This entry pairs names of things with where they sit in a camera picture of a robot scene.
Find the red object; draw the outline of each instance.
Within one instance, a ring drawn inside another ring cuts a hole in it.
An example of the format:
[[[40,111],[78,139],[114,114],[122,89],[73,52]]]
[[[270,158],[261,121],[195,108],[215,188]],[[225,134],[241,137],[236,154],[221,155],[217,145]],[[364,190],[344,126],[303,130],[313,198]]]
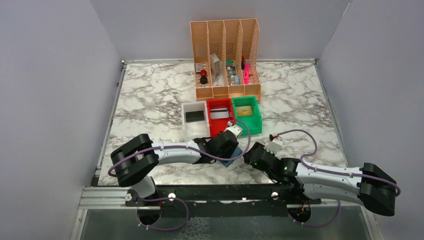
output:
[[[221,131],[224,131],[227,128],[228,121],[234,120],[234,109],[233,109],[233,103],[231,102],[231,99],[217,99],[217,100],[207,100],[207,117],[209,118],[209,129],[210,129],[210,136],[216,137]],[[227,118],[221,118],[221,119],[211,119],[211,110],[213,109],[222,109],[227,108],[228,109],[228,115]]]

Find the white wall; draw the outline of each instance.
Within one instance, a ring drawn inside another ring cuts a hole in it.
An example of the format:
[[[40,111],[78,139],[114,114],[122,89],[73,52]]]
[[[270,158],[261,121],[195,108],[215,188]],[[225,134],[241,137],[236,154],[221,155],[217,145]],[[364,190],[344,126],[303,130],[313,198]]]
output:
[[[91,0],[125,60],[193,58],[190,21],[257,18],[258,58],[319,58],[351,0]]]
[[[88,0],[0,2],[0,234],[69,239],[121,72]]]
[[[402,194],[384,239],[424,235],[424,1],[353,0],[318,62],[351,166],[377,164]]]

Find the black card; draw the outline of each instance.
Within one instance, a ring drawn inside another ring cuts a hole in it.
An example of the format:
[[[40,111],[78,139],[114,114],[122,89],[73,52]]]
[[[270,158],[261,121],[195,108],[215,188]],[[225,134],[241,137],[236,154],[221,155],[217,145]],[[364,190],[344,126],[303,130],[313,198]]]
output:
[[[204,121],[204,120],[205,120],[204,111],[189,111],[185,113],[186,123],[198,122],[198,121]]]

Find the green bin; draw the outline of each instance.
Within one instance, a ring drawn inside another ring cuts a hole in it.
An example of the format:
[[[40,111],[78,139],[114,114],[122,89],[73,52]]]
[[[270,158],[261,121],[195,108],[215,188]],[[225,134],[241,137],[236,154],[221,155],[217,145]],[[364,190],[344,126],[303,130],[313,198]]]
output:
[[[262,117],[259,111],[258,101],[255,96],[241,96],[231,98],[232,107],[234,108],[235,119],[242,121],[249,128],[250,134],[262,133]],[[251,116],[237,116],[236,107],[250,106],[252,108]],[[246,136],[248,131],[241,124],[237,124],[243,128],[242,136]]]

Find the marble table surface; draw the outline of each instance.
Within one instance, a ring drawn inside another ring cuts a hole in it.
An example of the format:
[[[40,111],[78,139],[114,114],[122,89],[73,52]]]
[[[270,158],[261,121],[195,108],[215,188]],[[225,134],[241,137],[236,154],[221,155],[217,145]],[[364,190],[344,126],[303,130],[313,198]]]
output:
[[[259,104],[262,133],[252,136],[252,144],[269,141],[269,134],[291,129],[310,132],[318,151],[306,160],[316,164],[346,167],[332,117],[312,62],[258,62],[262,86]],[[113,150],[139,134],[153,141],[183,142],[181,103],[194,102],[194,65],[192,62],[128,64],[113,123],[102,161],[99,186],[117,186],[108,175]],[[304,133],[283,136],[284,146],[277,157],[299,158],[313,151]],[[244,149],[247,138],[239,139]],[[149,174],[157,185],[265,184],[271,181],[261,172],[234,161],[229,167],[214,164],[174,163],[156,166]]]

